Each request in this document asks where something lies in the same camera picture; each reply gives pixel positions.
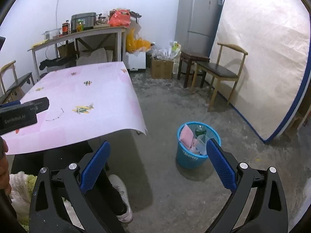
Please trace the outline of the person's left hand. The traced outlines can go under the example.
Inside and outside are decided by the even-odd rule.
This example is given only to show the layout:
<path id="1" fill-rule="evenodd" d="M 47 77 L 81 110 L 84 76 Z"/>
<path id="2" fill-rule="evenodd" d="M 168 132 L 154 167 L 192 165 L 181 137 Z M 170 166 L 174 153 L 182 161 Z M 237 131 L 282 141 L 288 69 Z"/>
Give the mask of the person's left hand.
<path id="1" fill-rule="evenodd" d="M 8 146 L 5 140 L 1 138 L 1 160 L 0 160 L 0 189 L 3 189 L 7 196 L 11 193 L 9 164 L 6 157 Z"/>

